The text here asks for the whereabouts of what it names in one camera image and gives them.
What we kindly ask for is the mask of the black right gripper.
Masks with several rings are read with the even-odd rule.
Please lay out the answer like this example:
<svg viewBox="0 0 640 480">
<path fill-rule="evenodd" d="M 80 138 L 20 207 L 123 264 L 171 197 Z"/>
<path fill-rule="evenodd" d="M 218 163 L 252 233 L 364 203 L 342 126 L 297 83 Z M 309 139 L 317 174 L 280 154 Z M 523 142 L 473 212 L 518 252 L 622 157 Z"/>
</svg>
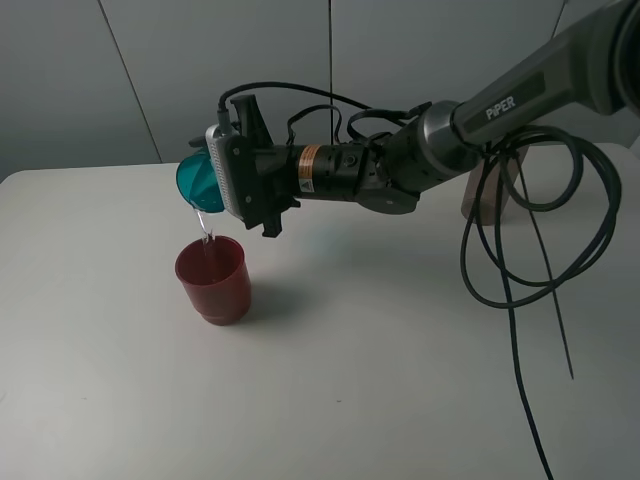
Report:
<svg viewBox="0 0 640 480">
<path fill-rule="evenodd" d="M 206 149 L 204 136 L 188 142 Z M 277 238 L 282 214 L 299 208 L 296 198 L 372 203 L 383 198 L 383 178 L 373 151 L 362 145 L 276 145 L 254 150 L 256 191 L 245 201 L 247 230 Z"/>
</svg>

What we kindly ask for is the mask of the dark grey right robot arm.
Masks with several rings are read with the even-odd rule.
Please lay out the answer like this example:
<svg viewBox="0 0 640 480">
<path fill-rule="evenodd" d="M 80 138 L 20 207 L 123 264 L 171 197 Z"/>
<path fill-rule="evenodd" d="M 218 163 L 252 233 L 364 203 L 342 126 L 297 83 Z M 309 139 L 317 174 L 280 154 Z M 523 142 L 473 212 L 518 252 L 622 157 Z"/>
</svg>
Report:
<svg viewBox="0 0 640 480">
<path fill-rule="evenodd" d="M 414 211 L 420 195 L 472 170 L 486 143 L 503 145 L 532 122 L 577 103 L 609 116 L 639 107 L 639 5 L 614 1 L 576 22 L 466 102 L 427 102 L 408 111 L 360 106 L 395 133 L 363 136 L 337 122 L 348 142 L 272 141 L 257 83 L 223 93 L 218 121 L 194 139 L 179 166 L 183 198 L 206 213 L 226 211 L 266 237 L 304 199 L 354 202 L 383 214 Z"/>
</svg>

